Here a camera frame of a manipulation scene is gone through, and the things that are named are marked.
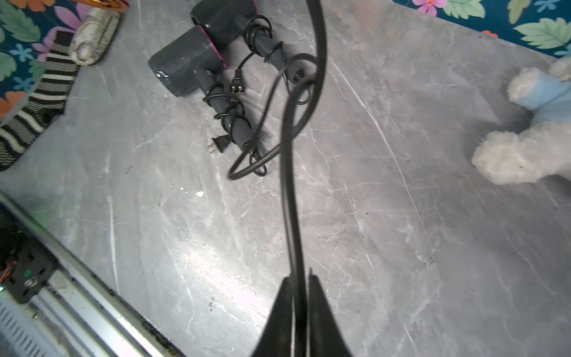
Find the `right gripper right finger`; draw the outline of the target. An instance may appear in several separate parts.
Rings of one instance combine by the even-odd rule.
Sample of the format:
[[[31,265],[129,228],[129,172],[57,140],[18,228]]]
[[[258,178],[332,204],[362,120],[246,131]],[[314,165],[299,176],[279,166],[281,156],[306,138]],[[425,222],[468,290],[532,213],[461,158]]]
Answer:
[[[311,357],[351,357],[317,275],[309,270],[309,353]]]

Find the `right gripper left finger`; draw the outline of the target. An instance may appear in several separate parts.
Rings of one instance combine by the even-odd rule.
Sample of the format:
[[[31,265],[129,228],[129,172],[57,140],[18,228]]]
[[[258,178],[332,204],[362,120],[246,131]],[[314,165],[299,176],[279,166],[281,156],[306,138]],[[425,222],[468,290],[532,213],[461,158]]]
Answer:
[[[289,278],[284,278],[252,357],[290,357],[293,297]]]

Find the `dark grey hair dryer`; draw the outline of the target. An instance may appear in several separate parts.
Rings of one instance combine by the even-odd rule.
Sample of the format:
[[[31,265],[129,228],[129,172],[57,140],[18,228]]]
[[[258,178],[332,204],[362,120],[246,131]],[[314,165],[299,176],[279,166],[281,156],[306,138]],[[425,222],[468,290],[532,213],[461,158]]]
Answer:
[[[277,70],[288,60],[284,44],[274,38],[270,20],[258,13],[253,0],[200,1],[191,10],[190,18],[202,26],[219,49],[242,37],[251,56],[262,58]]]
[[[149,65],[160,82],[177,97],[201,89],[205,95],[203,101],[216,111],[214,118],[227,132],[222,139],[254,157],[260,154],[243,102],[228,92],[221,81],[225,62],[201,26],[196,25],[154,54]]]

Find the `pink hair dryer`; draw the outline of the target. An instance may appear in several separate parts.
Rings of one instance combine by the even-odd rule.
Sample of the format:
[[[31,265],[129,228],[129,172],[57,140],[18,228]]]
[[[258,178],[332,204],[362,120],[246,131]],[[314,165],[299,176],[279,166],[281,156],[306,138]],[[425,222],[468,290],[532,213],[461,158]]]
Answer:
[[[98,7],[104,10],[111,10],[119,13],[127,12],[130,8],[128,1],[125,0],[74,0],[81,4],[91,7]]]

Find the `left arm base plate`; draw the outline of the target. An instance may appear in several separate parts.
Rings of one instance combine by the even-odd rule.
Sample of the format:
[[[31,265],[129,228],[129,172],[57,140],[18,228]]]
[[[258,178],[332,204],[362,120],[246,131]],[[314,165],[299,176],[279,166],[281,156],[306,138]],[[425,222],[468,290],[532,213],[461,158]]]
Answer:
[[[1,206],[1,287],[28,303],[59,267],[56,257],[4,205]]]

